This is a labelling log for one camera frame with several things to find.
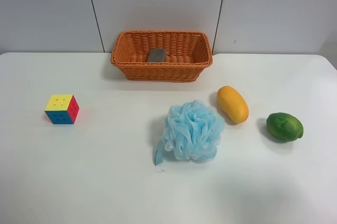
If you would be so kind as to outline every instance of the lime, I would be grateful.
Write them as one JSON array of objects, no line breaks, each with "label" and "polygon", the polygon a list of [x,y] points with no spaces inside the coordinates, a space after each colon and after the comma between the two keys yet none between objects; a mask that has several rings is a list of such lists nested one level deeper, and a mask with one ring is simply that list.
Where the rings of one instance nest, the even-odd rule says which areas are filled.
[{"label": "lime", "polygon": [[269,132],[282,142],[297,140],[303,136],[303,125],[294,116],[278,112],[272,113],[267,119]]}]

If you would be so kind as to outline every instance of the mango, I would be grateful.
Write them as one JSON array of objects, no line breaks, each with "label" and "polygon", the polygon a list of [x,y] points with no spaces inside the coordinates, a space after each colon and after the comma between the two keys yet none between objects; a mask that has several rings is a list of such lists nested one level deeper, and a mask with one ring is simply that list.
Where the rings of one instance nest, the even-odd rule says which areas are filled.
[{"label": "mango", "polygon": [[216,98],[221,110],[235,123],[239,124],[247,120],[249,115],[248,105],[236,89],[223,86],[218,90]]}]

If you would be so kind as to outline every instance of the orange wicker basket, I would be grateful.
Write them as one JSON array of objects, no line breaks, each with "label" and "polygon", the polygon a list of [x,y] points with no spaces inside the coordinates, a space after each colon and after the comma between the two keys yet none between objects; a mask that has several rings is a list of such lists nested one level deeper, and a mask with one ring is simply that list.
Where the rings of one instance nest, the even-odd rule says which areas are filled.
[{"label": "orange wicker basket", "polygon": [[[165,49],[165,62],[146,62],[153,48]],[[127,79],[139,81],[193,82],[212,62],[207,36],[193,31],[123,32],[111,54]]]}]

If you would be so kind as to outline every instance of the rubik's cube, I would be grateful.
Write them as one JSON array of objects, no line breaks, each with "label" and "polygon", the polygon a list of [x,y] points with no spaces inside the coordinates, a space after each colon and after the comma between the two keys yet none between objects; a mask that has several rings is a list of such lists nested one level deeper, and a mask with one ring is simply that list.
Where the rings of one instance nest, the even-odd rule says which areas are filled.
[{"label": "rubik's cube", "polygon": [[52,95],[45,113],[53,124],[74,124],[79,109],[74,95]]}]

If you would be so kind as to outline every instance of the toy fruit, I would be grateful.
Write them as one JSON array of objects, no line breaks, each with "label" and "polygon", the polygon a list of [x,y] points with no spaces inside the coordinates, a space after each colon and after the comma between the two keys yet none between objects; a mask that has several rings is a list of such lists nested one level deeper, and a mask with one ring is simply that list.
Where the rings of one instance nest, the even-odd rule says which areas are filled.
[{"label": "toy fruit", "polygon": [[282,142],[297,140],[303,136],[303,125],[294,116],[278,112],[272,113],[267,119],[269,132]]},{"label": "toy fruit", "polygon": [[221,108],[235,123],[246,121],[249,110],[246,101],[236,89],[224,86],[217,91],[217,102]]}]

